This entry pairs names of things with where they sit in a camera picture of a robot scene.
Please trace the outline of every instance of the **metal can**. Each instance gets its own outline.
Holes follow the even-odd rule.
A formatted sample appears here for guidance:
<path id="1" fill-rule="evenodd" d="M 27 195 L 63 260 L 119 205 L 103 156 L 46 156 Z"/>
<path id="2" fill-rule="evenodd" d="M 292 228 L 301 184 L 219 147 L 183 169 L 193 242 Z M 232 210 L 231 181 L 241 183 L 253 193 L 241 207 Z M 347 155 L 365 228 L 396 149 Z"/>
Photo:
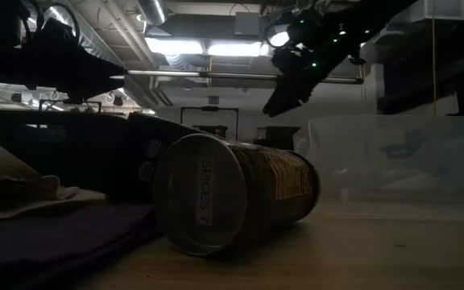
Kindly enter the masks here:
<path id="1" fill-rule="evenodd" d="M 207 256 L 307 216 L 320 182 L 303 157 L 210 135 L 189 135 L 167 150 L 153 201 L 169 240 Z"/>

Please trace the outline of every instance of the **beige cloth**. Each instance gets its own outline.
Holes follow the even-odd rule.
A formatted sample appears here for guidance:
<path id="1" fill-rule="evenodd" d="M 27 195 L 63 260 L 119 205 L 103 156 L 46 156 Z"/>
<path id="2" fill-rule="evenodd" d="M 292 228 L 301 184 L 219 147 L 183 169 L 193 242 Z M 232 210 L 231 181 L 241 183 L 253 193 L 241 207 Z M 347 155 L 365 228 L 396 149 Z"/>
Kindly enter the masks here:
<path id="1" fill-rule="evenodd" d="M 12 218 L 32 209 L 86 205 L 105 195 L 76 187 L 64 188 L 56 176 L 41 176 L 0 147 L 0 218 Z"/>

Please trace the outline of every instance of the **yellow cable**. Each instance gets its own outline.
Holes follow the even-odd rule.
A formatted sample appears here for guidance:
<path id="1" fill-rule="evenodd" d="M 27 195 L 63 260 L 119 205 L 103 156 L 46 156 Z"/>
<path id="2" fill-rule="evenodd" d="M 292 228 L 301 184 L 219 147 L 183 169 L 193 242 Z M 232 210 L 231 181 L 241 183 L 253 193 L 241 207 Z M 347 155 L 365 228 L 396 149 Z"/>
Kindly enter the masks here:
<path id="1" fill-rule="evenodd" d="M 210 56 L 210 58 L 209 58 L 209 72 L 212 72 L 212 71 L 213 71 L 213 56 Z M 213 85 L 213 79 L 212 78 L 209 78 L 208 85 L 209 85 L 209 87 L 211 87 Z"/>
<path id="2" fill-rule="evenodd" d="M 436 116 L 437 77 L 436 77 L 436 0 L 433 0 L 433 116 Z"/>

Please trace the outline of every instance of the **table surface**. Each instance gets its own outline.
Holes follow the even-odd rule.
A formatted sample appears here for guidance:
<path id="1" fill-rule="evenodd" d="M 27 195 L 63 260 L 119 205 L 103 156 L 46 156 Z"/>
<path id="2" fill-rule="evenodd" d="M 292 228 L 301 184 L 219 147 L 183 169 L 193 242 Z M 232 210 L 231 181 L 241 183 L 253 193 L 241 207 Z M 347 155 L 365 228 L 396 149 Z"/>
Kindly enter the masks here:
<path id="1" fill-rule="evenodd" d="M 223 260 L 177 252 L 166 238 L 79 289 L 464 289 L 464 222 L 333 217 L 315 210 Z"/>

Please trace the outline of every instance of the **ceiling light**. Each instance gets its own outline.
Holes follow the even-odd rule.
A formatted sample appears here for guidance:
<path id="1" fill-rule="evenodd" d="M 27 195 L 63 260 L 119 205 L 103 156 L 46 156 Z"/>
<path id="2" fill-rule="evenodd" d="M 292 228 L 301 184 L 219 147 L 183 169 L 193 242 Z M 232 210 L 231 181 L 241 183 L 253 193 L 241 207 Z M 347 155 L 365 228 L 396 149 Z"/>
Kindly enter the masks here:
<path id="1" fill-rule="evenodd" d="M 261 43 L 215 43 L 207 53 L 211 56 L 259 56 Z"/>
<path id="2" fill-rule="evenodd" d="M 277 33 L 270 38 L 271 44 L 276 47 L 283 46 L 289 41 L 289 35 L 286 31 Z"/>
<path id="3" fill-rule="evenodd" d="M 164 55 L 203 53 L 201 43 L 196 40 L 146 38 L 146 43 L 152 52 L 162 53 Z"/>

